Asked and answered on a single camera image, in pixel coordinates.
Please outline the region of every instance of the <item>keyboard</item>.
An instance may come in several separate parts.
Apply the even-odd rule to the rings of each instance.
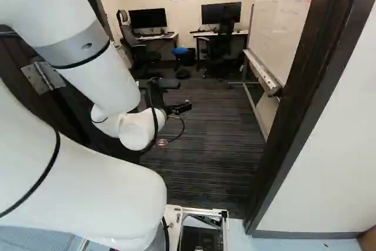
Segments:
[[[136,38],[147,38],[148,36],[160,36],[162,34],[142,34],[142,35],[136,35]]]

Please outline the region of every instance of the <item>desk leg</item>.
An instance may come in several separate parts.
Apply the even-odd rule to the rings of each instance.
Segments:
[[[201,68],[201,65],[200,65],[200,41],[199,41],[199,38],[196,38],[196,52],[197,52],[196,70],[198,71]]]

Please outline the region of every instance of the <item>baseboard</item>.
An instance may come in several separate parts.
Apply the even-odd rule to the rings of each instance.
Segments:
[[[271,230],[255,230],[253,238],[276,239],[353,239],[362,232],[275,232]]]

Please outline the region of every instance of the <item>black cable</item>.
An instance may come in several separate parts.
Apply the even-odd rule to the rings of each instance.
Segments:
[[[152,95],[150,94],[151,93],[150,85],[152,84],[153,80],[154,80],[154,78],[151,78],[150,81],[147,82],[147,90],[148,90],[147,94],[149,96],[150,108],[152,109],[153,121],[154,121],[154,138],[151,142],[152,145],[157,140],[157,134],[158,134],[158,118],[157,118],[157,114],[155,112],[154,103],[153,103],[153,100],[152,100]]]
[[[55,164],[56,158],[58,157],[59,154],[59,149],[60,149],[60,134],[58,131],[55,130],[55,136],[56,136],[56,143],[55,143],[55,148],[53,150],[52,156],[50,158],[50,161],[47,164],[47,167],[39,177],[39,179],[32,185],[32,187],[18,200],[16,201],[12,206],[7,208],[5,211],[0,212],[0,218],[6,216],[7,214],[11,213],[13,210],[15,210],[18,206],[20,206],[24,201],[26,201],[31,194],[33,194],[37,188],[42,184],[42,182],[45,180],[47,175],[52,169],[53,164]]]
[[[183,128],[177,136],[168,140],[168,143],[174,142],[176,139],[180,138],[182,136],[182,134],[184,133],[184,130],[186,129],[186,125],[184,123],[184,120],[181,117],[176,117],[176,116],[170,116],[170,117],[175,118],[175,119],[179,119],[181,121],[182,125],[183,125]]]
[[[164,231],[164,241],[165,241],[166,251],[170,251],[169,226],[166,223],[165,217],[162,217],[162,225],[163,225],[163,231]]]

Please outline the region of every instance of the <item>desk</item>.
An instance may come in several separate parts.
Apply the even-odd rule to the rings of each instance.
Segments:
[[[195,32],[192,34],[194,38],[196,38],[196,52],[197,52],[197,66],[200,63],[200,39],[199,37],[211,37],[211,36],[218,36],[218,33],[215,32]],[[233,36],[243,36],[244,37],[244,46],[243,49],[247,47],[247,38],[248,38],[248,30],[242,30],[238,32],[233,32]]]

